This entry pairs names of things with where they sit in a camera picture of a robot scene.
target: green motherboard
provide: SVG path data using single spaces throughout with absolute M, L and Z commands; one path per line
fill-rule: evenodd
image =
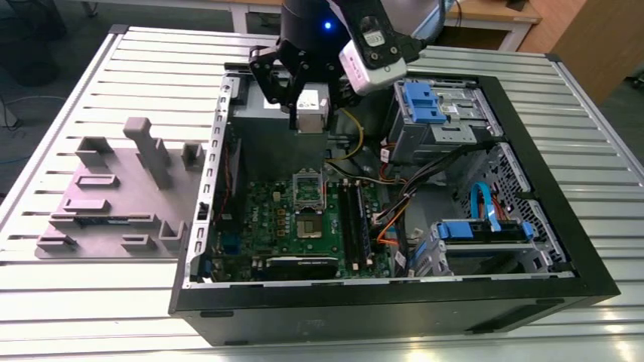
M 220 245 L 234 244 L 234 256 L 224 259 L 229 281 L 252 281 L 252 269 L 257 263 L 276 256 L 330 257 L 338 260 L 336 278 L 386 278 L 390 274 L 390 256 L 382 247 L 373 253 L 373 265 L 353 270 L 346 267 L 342 243 L 342 218 L 340 215 L 338 189 L 341 183 L 318 184 L 305 179 L 293 182 L 250 182 L 244 207 L 244 230 L 241 235 L 218 235 Z M 361 186 L 366 218 L 380 211 L 377 188 L 373 183 Z M 296 211 L 294 201 L 322 200 L 324 210 Z

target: slotted aluminum surface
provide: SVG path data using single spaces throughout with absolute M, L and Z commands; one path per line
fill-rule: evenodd
M 60 202 L 82 136 L 124 138 L 129 116 L 152 135 L 206 142 L 224 62 L 246 59 L 261 35 L 129 28 L 109 35 L 0 207 L 0 356 L 80 360 L 642 360 L 641 166 L 586 103 L 566 70 L 537 54 L 430 48 L 409 68 L 498 77 L 621 295 L 508 334 L 270 348 L 212 349 L 166 315 L 173 260 L 61 262 L 33 257 Z

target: ram slot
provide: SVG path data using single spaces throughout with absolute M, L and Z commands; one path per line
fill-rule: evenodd
M 362 199 L 362 188 L 360 185 L 354 187 L 354 196 L 356 196 L 356 203 L 354 209 L 357 211 L 357 240 L 358 240 L 358 249 L 360 249 L 360 266 L 366 268 L 373 264 L 370 260 L 370 239 L 369 239 L 369 223 L 366 221 L 366 212 L 365 212 L 365 203 Z
M 346 269 L 358 269 L 358 238 L 353 227 L 353 207 L 352 199 L 352 185 L 342 185 L 338 190 L 338 206 L 340 206 L 340 227 L 342 228 L 342 242 L 344 242 L 344 260 Z

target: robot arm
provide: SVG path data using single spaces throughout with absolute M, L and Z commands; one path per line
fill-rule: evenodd
M 425 40 L 393 30 L 380 0 L 284 0 L 280 38 L 274 46 L 250 49 L 250 72 L 296 129 L 297 98 L 306 83 L 328 84 L 330 119 L 334 110 L 404 77 L 405 64 L 425 46 Z M 286 84 L 273 72 L 276 60 L 289 72 Z

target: motherboard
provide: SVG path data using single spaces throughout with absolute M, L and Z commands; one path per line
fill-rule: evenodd
M 386 278 L 389 251 L 372 250 L 369 238 L 370 215 L 378 211 L 374 183 L 324 182 L 314 172 L 277 182 L 249 182 L 242 232 L 216 233 L 212 277 L 281 279 L 266 273 L 284 263 L 293 278 L 298 269 L 306 274 L 301 264 L 312 262 L 318 263 L 313 272 L 324 267 L 333 270 L 332 278 Z

